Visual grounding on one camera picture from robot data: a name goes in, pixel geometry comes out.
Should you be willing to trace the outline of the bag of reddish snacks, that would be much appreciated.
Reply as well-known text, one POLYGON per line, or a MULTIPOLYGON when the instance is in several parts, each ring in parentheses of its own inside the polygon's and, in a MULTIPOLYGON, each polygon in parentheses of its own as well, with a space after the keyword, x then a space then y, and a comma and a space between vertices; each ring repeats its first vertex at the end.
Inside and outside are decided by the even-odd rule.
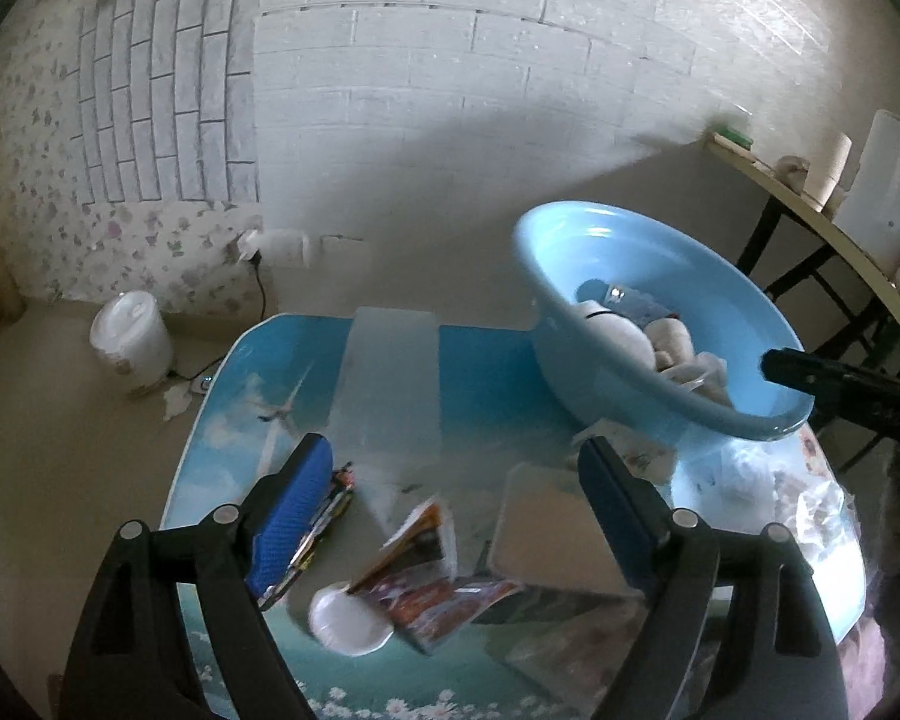
POLYGON ((608 601, 544 634, 519 640, 505 663, 590 717, 628 660, 645 617, 647 608, 637 598, 608 601))

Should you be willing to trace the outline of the white appliance on shelf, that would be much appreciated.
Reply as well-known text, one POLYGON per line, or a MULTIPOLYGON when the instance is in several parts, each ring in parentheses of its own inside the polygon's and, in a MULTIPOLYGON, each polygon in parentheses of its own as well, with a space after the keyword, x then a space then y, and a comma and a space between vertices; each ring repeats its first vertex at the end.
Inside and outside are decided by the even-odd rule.
POLYGON ((832 218, 887 276, 900 266, 900 117, 875 112, 859 171, 832 218))

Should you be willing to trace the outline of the bag of cotton swabs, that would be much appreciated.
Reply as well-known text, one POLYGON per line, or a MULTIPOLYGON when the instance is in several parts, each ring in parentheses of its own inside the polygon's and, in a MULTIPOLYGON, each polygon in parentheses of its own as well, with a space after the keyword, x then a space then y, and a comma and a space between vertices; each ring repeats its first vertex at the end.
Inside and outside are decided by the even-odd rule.
POLYGON ((829 478, 774 473, 774 517, 792 533, 809 564, 845 541, 844 489, 829 478))

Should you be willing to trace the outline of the clear plastic storage box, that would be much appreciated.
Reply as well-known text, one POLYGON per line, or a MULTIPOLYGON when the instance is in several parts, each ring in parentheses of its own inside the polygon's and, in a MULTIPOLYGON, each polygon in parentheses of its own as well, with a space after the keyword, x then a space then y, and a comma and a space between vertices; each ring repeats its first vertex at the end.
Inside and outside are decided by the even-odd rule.
POLYGON ((383 307, 357 310, 328 437, 338 457, 384 472, 409 475, 437 463, 442 429, 436 316, 383 307))

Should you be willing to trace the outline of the white bunny plush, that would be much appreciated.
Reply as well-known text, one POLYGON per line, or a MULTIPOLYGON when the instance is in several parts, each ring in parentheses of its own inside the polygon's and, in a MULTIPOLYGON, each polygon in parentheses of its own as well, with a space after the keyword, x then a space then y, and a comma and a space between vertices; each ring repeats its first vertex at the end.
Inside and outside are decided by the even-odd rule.
POLYGON ((619 353, 628 356, 634 364, 655 371, 655 349, 639 325, 596 301, 578 302, 574 310, 587 327, 609 341, 619 353))

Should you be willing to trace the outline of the small white round lid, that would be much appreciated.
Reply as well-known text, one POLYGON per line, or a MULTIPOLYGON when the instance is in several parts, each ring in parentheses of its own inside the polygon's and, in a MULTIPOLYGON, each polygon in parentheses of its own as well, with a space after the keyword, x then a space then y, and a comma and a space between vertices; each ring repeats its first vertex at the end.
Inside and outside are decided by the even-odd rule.
POLYGON ((385 614, 349 593, 347 583, 333 583, 313 595, 308 627, 318 644, 349 658, 380 650, 395 632, 385 614))

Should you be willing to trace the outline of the light blue plastic basin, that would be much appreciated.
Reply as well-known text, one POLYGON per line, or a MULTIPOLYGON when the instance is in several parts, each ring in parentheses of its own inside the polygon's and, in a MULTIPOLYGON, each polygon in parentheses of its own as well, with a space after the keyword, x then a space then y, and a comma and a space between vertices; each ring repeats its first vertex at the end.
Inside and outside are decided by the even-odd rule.
POLYGON ((673 227, 616 206, 526 211, 515 259, 535 298, 533 348, 583 424, 621 422, 681 455, 795 433, 811 397, 764 379, 761 359, 800 340, 763 291, 673 227))

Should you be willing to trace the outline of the green sponge on shelf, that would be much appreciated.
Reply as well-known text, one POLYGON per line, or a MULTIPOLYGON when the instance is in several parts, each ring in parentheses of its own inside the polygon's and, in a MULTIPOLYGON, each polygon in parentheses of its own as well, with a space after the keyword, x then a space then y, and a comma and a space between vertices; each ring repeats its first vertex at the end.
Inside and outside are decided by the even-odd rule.
POLYGON ((740 148, 752 148, 752 138, 749 135, 746 135, 746 133, 743 132, 738 132, 738 130, 735 130, 735 128, 733 127, 729 127, 728 125, 717 127, 715 129, 715 135, 725 138, 727 142, 735 143, 735 145, 739 146, 740 148))

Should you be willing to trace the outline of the orange snack packet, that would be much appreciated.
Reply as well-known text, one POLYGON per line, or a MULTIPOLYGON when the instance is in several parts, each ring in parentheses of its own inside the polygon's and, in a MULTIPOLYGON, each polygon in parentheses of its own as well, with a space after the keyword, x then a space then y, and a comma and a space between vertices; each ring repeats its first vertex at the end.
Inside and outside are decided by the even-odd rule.
POLYGON ((430 655, 523 590, 510 578, 460 572, 452 512, 445 500, 431 497, 414 507, 346 593, 382 613, 414 649, 430 655))

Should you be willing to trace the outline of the black red sausage packet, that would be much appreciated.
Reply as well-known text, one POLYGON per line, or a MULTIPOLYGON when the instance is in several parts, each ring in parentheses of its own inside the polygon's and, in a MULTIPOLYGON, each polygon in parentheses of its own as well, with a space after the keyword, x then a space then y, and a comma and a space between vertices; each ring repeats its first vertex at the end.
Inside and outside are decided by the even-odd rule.
POLYGON ((276 605, 310 567, 313 556, 318 550, 318 544, 322 543, 334 523, 338 522, 349 509, 349 505, 354 499, 354 489, 356 489, 354 465, 346 463, 341 468, 336 468, 331 475, 329 493, 323 500, 322 507, 318 509, 317 515, 310 522, 310 527, 297 546, 294 556, 290 558, 284 577, 278 583, 271 585, 258 600, 261 611, 268 611, 269 608, 276 605))

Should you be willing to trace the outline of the paper towel roll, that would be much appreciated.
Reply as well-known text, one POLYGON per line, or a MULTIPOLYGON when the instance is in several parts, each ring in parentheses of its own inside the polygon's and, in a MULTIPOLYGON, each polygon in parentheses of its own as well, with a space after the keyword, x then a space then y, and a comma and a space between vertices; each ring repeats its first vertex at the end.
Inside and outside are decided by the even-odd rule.
POLYGON ((802 190, 803 197, 814 210, 823 210, 831 199, 853 144, 852 138, 844 132, 834 130, 814 147, 808 158, 808 172, 802 190))

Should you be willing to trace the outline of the white tissue pack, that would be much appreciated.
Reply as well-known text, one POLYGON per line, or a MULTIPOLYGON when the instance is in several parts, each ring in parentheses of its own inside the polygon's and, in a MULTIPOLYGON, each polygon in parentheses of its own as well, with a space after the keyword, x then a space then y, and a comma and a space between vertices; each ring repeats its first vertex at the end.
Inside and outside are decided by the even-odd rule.
POLYGON ((611 449, 624 461, 632 476, 645 479, 656 486, 668 484, 673 478, 676 450, 610 419, 599 419, 572 437, 566 465, 575 470, 582 445, 597 437, 605 439, 611 445, 611 449))

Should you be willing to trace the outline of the beige plush toy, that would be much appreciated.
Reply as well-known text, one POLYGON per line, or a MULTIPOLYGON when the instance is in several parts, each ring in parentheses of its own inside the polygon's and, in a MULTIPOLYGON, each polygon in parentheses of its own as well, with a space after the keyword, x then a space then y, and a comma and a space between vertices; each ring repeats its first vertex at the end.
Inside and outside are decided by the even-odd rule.
POLYGON ((644 328, 655 353, 656 370, 671 383, 717 405, 731 408, 727 361, 709 351, 697 351, 689 328, 674 317, 663 317, 644 328))

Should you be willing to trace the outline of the small clear bottle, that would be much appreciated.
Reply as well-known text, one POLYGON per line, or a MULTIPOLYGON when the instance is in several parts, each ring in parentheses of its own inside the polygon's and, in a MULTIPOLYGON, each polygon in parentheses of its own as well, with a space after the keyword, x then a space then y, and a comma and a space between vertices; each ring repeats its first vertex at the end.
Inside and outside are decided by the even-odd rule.
POLYGON ((663 305, 652 294, 625 284, 610 284, 606 289, 603 305, 613 314, 626 317, 640 328, 645 328, 657 320, 679 317, 676 310, 663 305))

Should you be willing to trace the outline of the bag of white hooks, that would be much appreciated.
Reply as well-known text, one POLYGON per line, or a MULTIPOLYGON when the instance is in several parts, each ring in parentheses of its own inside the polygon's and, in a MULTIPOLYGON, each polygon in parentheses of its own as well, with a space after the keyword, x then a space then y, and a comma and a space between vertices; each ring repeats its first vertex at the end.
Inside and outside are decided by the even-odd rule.
POLYGON ((763 504, 774 491, 774 463, 761 444, 732 440, 691 466, 702 493, 741 504, 763 504))

